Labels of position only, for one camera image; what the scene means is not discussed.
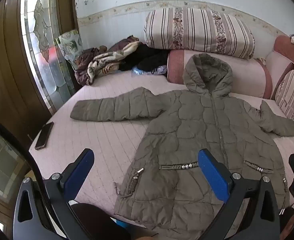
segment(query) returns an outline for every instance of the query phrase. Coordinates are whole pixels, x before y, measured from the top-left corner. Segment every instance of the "jacket sleeve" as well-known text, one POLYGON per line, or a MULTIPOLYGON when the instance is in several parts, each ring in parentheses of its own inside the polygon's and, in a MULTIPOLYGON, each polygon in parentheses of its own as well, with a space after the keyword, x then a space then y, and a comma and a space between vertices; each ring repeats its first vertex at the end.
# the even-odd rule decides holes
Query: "jacket sleeve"
POLYGON ((260 110, 252 107, 246 101, 243 101, 243 106, 249 116, 265 132, 273 132, 279 136, 294 136, 294 122, 274 114, 264 100, 261 102, 260 110))
POLYGON ((82 121, 121 121, 138 117, 157 117, 171 105, 173 91, 153 95, 140 87, 115 98, 78 101, 70 117, 82 121))

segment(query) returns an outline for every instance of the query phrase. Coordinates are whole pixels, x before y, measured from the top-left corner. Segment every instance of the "quilted puffer jacket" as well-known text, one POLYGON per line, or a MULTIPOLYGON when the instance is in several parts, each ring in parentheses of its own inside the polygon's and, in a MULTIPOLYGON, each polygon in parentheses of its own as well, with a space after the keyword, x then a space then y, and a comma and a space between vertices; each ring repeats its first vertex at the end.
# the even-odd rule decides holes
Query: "quilted puffer jacket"
POLYGON ((273 114, 265 101, 258 110, 229 97, 231 67, 208 54, 194 55, 183 79, 188 90, 155 96, 137 88, 74 106, 71 118, 77 120, 153 118, 118 192, 115 214, 175 239, 197 239, 222 205, 198 167, 203 148, 231 172, 248 179, 268 176, 278 207, 287 206, 282 157, 268 133, 294 136, 293 121, 273 114))

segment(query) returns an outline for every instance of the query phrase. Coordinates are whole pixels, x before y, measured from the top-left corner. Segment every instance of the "silver bolt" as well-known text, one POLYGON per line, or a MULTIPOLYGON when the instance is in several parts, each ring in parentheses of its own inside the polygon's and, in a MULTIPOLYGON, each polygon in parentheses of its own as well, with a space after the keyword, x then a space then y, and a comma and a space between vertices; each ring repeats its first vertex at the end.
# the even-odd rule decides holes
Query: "silver bolt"
POLYGON ((30 181, 30 177, 23 179, 23 183, 28 183, 30 181))
POLYGON ((234 173, 234 174, 232 174, 232 177, 234 179, 240 179, 241 178, 241 175, 239 173, 234 173))
POLYGON ((264 182, 267 182, 267 183, 270 181, 270 179, 267 176, 263 176, 262 179, 264 180, 264 182))
POLYGON ((54 173, 52 175, 52 179, 59 179, 59 177, 60 177, 60 174, 59 173, 54 173))

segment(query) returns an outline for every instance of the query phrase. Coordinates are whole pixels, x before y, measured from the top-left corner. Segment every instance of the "black phone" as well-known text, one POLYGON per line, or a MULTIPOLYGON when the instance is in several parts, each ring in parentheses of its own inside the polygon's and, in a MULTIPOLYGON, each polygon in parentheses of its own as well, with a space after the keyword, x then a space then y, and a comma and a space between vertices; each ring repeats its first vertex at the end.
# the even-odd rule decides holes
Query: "black phone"
POLYGON ((47 141, 49 138, 49 134, 51 133, 52 127, 53 127, 53 122, 50 122, 46 125, 43 126, 41 133, 38 137, 38 140, 35 145, 35 150, 40 150, 46 147, 47 141))

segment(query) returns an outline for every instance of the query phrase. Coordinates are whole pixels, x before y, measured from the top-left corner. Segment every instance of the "blue gripper pad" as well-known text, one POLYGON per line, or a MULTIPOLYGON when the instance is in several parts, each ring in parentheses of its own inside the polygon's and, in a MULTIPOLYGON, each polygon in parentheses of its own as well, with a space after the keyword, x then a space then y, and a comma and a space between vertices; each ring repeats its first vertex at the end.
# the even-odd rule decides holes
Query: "blue gripper pad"
POLYGON ((84 149, 75 162, 62 173, 61 186, 66 201, 74 200, 94 164, 94 152, 84 149))
POLYGON ((205 175, 210 187, 213 189, 216 197, 226 203, 229 198, 228 184, 219 173, 217 167, 207 156, 205 150, 199 151, 198 164, 201 168, 201 171, 205 175))

